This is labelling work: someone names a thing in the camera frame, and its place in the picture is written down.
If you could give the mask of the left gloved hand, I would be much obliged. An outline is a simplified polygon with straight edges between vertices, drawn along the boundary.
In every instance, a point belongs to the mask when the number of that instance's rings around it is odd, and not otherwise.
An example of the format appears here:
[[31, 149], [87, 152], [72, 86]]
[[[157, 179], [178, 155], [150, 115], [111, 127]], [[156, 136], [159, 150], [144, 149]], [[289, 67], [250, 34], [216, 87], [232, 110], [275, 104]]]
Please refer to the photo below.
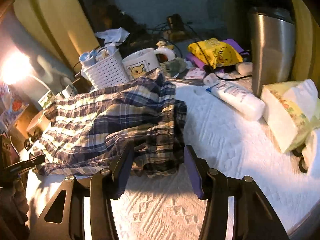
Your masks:
[[28, 211], [26, 192], [20, 180], [14, 181], [10, 188], [1, 187], [1, 239], [29, 238]]

